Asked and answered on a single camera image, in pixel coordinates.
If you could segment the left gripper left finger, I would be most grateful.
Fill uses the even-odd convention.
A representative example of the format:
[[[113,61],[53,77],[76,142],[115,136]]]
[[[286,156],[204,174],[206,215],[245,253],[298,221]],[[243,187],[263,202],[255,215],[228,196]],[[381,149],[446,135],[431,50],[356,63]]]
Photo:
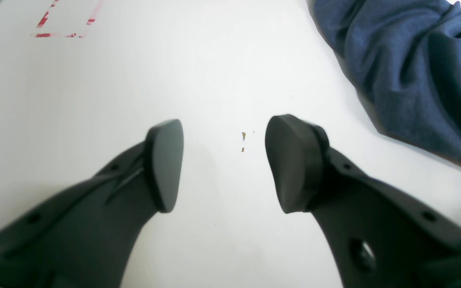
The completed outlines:
[[[93,177],[65,189],[0,230],[0,288],[119,288],[144,225],[173,210],[184,148],[180,120]]]

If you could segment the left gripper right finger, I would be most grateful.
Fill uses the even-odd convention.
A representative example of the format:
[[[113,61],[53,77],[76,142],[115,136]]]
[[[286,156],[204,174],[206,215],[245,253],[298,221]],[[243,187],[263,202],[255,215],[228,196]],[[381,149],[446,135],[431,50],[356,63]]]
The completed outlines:
[[[313,215],[344,288],[461,288],[461,227],[366,175],[322,127],[271,117],[265,149],[283,212]]]

